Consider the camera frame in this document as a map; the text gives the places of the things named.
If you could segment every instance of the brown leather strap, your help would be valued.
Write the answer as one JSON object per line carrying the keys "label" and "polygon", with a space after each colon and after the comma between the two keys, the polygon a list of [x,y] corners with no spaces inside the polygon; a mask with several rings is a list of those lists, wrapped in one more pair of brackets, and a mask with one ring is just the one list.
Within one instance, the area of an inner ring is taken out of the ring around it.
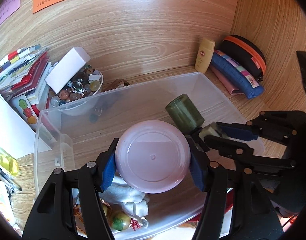
{"label": "brown leather strap", "polygon": [[103,90],[103,92],[115,89],[121,84],[123,84],[124,87],[130,85],[125,79],[118,78],[118,79],[114,80],[107,88],[105,88]]}

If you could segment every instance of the white box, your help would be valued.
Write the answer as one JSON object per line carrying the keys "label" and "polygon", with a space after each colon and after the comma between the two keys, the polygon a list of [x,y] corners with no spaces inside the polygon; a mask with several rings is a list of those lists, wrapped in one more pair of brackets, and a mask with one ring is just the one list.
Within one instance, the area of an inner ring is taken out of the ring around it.
{"label": "white box", "polygon": [[82,47],[72,48],[52,69],[45,81],[57,94],[90,59]]}

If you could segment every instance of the transparent plastic box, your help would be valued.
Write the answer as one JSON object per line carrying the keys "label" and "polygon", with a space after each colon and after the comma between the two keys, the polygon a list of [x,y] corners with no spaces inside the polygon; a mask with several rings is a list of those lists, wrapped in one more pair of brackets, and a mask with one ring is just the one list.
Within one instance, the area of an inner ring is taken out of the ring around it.
{"label": "transparent plastic box", "polygon": [[[132,125],[145,120],[162,120],[173,124],[165,106],[184,93],[205,118],[204,125],[217,121],[246,121],[224,94],[201,73],[135,84],[46,109],[40,112],[35,138],[36,193],[40,192],[55,168],[70,171],[94,161],[99,153],[108,149],[114,138],[119,138]],[[255,154],[264,152],[260,140],[248,144],[255,149]],[[177,226],[202,211],[205,196],[194,186],[188,172],[172,190],[149,195],[148,228],[136,231],[128,228],[115,234],[115,239],[146,239]]]}

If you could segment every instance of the metal screw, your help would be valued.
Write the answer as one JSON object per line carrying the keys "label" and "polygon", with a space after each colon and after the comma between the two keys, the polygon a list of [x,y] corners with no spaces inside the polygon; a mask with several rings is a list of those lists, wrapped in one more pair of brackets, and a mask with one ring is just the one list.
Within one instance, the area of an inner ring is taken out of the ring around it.
{"label": "metal screw", "polygon": [[93,167],[95,167],[95,165],[96,165],[95,162],[88,162],[86,166],[87,166],[88,168],[93,168]]}
{"label": "metal screw", "polygon": [[54,174],[60,174],[62,172],[62,169],[61,168],[56,168],[53,173]]}
{"label": "metal screw", "polygon": [[211,166],[212,168],[217,168],[219,164],[217,162],[210,162],[209,166]]}
{"label": "metal screw", "polygon": [[244,152],[243,149],[240,149],[240,148],[236,150],[237,154],[242,154],[243,152]]}
{"label": "metal screw", "polygon": [[244,169],[244,172],[245,172],[246,174],[248,174],[248,175],[250,175],[250,174],[253,173],[253,171],[252,171],[250,168],[245,168],[245,169]]}
{"label": "metal screw", "polygon": [[295,166],[296,166],[296,161],[295,161],[295,160],[292,160],[292,161],[291,161],[291,166],[292,166],[292,167],[295,167]]}

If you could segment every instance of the pink round container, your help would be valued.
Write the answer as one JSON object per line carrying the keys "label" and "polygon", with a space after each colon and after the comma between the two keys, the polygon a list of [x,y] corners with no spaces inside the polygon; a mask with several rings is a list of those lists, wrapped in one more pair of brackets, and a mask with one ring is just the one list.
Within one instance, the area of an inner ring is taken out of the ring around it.
{"label": "pink round container", "polygon": [[145,193],[174,188],[185,177],[191,152],[173,125],[150,120],[128,128],[117,143],[117,170],[131,187]]}

